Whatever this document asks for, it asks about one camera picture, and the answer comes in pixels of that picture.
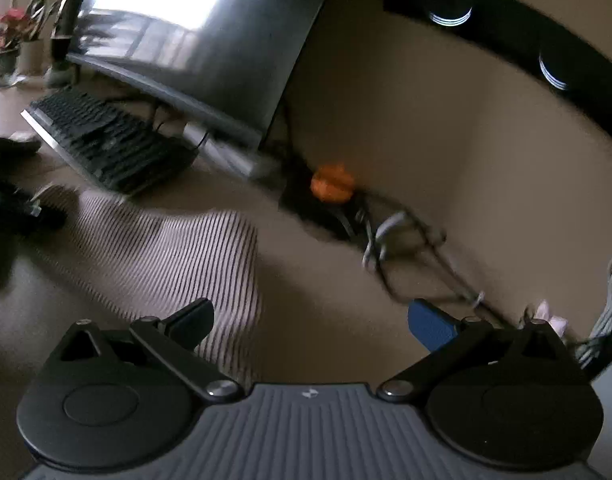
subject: striped rug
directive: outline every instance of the striped rug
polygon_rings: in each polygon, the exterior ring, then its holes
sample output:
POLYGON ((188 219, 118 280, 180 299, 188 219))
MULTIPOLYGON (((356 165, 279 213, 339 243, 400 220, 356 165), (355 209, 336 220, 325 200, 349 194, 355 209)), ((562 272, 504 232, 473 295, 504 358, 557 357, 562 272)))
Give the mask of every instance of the striped rug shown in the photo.
POLYGON ((215 324, 198 354, 246 388, 256 380, 257 232, 243 216, 174 216, 98 190, 63 186, 47 187, 38 198, 68 214, 62 229, 28 240, 51 270, 128 321, 164 318, 208 298, 215 324))

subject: vase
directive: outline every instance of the vase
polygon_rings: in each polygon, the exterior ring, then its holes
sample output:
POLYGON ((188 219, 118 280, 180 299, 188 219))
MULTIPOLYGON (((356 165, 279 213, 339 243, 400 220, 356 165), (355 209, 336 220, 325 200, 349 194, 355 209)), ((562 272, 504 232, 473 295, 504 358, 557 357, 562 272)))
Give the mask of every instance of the vase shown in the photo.
POLYGON ((68 54, 72 36, 52 36, 50 38, 50 54, 53 61, 64 61, 68 54))
POLYGON ((17 72, 23 75, 39 75, 42 73, 43 40, 23 41, 19 52, 17 72))
POLYGON ((13 83, 18 57, 19 51, 15 48, 0 52, 0 87, 10 86, 13 83))
POLYGON ((73 82, 73 73, 68 61, 55 61, 43 76, 46 88, 63 88, 73 82))

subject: orange object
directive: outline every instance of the orange object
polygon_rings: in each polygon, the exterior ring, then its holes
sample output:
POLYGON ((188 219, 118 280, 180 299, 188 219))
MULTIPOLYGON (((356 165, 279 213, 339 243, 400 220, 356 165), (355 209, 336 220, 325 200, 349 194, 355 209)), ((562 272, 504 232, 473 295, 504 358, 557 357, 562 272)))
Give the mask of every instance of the orange object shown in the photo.
POLYGON ((321 202, 343 204, 355 192, 355 179, 343 164, 326 164, 313 175, 310 190, 321 202))

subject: black keyboard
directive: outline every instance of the black keyboard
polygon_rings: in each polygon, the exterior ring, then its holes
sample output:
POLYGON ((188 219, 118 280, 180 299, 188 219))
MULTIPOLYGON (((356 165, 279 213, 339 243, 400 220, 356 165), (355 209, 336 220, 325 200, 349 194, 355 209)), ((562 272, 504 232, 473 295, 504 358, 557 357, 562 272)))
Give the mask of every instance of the black keyboard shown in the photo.
POLYGON ((195 150, 181 140, 164 137, 139 118, 75 88, 34 101, 26 112, 43 129, 35 128, 39 135, 71 166, 122 194, 139 192, 195 158, 195 150))

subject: gray cable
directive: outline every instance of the gray cable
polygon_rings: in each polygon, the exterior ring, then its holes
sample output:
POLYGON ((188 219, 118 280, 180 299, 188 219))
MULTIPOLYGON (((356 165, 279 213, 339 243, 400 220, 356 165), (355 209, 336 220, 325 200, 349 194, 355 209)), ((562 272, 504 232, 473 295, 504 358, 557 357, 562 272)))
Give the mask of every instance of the gray cable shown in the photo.
POLYGON ((612 332, 612 259, 608 264, 608 291, 606 306, 591 330, 589 341, 581 344, 576 350, 576 358, 582 368, 599 354, 601 346, 593 344, 593 340, 608 336, 612 332))

